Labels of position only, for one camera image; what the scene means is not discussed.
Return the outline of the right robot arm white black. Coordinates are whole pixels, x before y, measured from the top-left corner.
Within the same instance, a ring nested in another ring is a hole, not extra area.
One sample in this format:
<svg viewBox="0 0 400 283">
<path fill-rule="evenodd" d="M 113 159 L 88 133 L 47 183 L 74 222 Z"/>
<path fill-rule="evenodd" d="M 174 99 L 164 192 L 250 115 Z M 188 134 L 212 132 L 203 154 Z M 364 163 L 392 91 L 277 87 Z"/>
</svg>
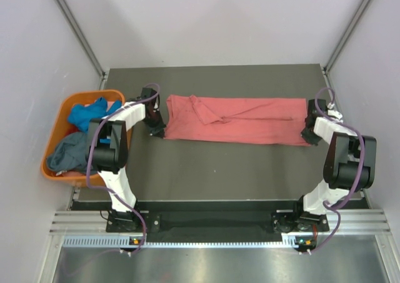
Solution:
<svg viewBox="0 0 400 283">
<path fill-rule="evenodd" d="M 377 140 L 345 125 L 334 104 L 324 99 L 308 101 L 301 137 L 313 146 L 329 145 L 322 181 L 297 201 L 291 216 L 293 226 L 304 231 L 322 223 L 330 208 L 339 209 L 355 192 L 372 186 Z"/>
</svg>

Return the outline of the pink t shirt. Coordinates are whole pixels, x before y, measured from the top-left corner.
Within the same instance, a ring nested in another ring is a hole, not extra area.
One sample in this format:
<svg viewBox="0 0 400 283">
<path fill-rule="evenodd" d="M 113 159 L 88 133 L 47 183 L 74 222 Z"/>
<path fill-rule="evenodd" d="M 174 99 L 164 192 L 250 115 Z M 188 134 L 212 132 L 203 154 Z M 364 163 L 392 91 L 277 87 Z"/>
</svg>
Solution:
<svg viewBox="0 0 400 283">
<path fill-rule="evenodd" d="M 170 95 L 170 140 L 306 146 L 303 98 L 221 98 Z"/>
</svg>

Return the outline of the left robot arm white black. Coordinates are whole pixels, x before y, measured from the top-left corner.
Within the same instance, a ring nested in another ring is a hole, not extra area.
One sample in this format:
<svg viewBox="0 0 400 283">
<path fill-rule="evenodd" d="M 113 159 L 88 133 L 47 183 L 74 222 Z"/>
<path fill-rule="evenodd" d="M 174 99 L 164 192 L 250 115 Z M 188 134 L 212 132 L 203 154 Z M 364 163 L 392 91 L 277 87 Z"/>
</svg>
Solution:
<svg viewBox="0 0 400 283">
<path fill-rule="evenodd" d="M 90 183 L 90 168 L 93 167 L 105 184 L 100 189 L 107 191 L 111 198 L 108 221 L 129 232 L 146 231 L 146 224 L 135 209 L 137 198 L 126 174 L 128 131 L 143 122 L 150 136 L 164 138 L 166 125 L 159 111 L 159 92 L 158 84 L 148 84 L 142 88 L 139 97 L 125 102 L 108 116 L 89 121 L 86 185 L 98 188 Z"/>
</svg>

